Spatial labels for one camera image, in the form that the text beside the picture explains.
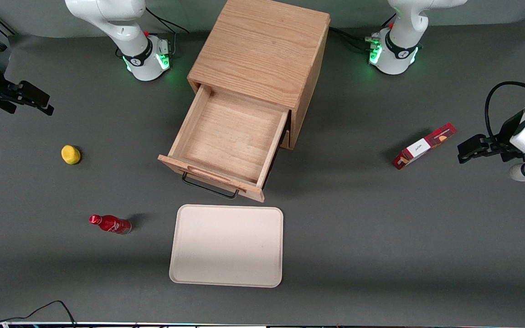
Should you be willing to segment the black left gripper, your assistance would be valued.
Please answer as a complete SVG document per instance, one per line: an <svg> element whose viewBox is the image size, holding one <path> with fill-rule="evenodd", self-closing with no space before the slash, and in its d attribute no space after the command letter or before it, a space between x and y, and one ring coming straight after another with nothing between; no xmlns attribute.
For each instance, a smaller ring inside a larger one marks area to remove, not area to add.
<svg viewBox="0 0 525 328"><path fill-rule="evenodd" d="M524 110L521 110L506 120L497 133L493 132L490 118L488 118L489 139L483 134L477 134L467 139L467 143L459 144L459 164L483 157L483 154L487 151L490 152L489 156L500 156L502 162L508 162L513 159L525 159L523 152L510 142L521 122L523 113Z"/></svg>

